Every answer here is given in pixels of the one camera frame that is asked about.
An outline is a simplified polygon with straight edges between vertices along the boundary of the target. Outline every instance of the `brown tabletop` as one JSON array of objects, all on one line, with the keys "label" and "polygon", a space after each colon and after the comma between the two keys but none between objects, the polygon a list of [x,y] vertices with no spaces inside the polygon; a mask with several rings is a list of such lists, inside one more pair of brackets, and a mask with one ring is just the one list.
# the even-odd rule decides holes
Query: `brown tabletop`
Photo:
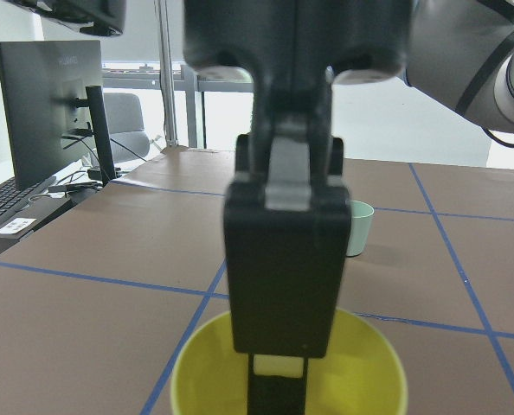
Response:
[{"label": "brown tabletop", "polygon": [[[234,154],[166,150],[0,255],[0,414],[171,414],[170,373],[228,309]],[[338,304],[402,358],[409,410],[514,414],[514,171],[346,160],[376,208]]]}]

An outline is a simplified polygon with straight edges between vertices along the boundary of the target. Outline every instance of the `yellow bowl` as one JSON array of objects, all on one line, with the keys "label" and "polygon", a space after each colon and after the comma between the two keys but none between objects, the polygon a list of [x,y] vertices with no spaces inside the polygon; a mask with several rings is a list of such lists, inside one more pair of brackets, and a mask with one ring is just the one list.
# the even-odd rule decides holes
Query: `yellow bowl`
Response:
[{"label": "yellow bowl", "polygon": [[[247,355],[234,351],[230,313],[207,322],[178,356],[172,374],[175,415],[245,415]],[[324,359],[310,359],[305,415],[404,415],[408,390],[388,340],[338,309]]]}]

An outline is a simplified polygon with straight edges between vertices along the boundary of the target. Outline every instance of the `white label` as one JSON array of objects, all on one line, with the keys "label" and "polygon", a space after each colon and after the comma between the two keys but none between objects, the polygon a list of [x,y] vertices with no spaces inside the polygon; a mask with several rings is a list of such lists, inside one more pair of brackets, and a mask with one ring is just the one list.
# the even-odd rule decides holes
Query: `white label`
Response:
[{"label": "white label", "polygon": [[35,219],[16,218],[0,229],[0,235],[12,235],[21,232],[25,227],[34,223]]}]

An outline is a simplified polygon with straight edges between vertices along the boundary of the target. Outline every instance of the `black keyboard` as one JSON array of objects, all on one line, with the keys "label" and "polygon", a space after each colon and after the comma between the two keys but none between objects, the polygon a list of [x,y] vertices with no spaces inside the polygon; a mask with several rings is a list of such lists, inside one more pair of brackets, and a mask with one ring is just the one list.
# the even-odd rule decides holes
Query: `black keyboard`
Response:
[{"label": "black keyboard", "polygon": [[25,190],[15,188],[15,177],[0,184],[0,226],[4,225],[4,222],[11,216],[27,207],[30,197],[40,194],[54,181],[55,178],[50,177]]}]

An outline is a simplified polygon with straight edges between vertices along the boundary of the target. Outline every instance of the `green cup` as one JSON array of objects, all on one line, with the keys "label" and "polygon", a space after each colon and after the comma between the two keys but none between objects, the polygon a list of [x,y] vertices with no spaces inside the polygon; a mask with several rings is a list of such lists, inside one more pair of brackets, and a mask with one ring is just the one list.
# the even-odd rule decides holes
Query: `green cup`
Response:
[{"label": "green cup", "polygon": [[356,257],[364,251],[369,237],[375,209],[364,201],[351,201],[351,233],[347,246],[348,257]]}]

